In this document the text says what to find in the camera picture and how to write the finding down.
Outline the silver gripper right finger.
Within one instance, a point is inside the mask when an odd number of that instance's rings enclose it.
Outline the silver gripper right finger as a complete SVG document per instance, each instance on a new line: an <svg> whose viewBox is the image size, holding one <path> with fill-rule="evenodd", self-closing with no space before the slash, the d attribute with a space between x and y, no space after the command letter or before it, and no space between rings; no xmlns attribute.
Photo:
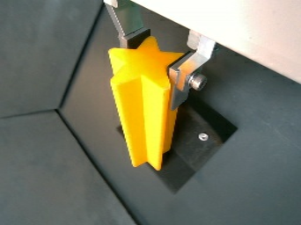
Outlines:
<svg viewBox="0 0 301 225"><path fill-rule="evenodd" d="M211 57L215 41L190 30L187 46L191 51L168 66L171 110L175 110L186 101L190 89L199 91L207 82L207 78L199 73L199 69Z"/></svg>

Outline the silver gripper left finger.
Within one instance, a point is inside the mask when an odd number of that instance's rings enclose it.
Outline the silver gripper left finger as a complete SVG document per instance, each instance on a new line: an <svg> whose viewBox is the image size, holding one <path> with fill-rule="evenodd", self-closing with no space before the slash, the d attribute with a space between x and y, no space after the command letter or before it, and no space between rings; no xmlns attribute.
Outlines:
<svg viewBox="0 0 301 225"><path fill-rule="evenodd" d="M136 49L151 36L151 30L144 27L140 7L132 0L103 0L115 25L120 47Z"/></svg>

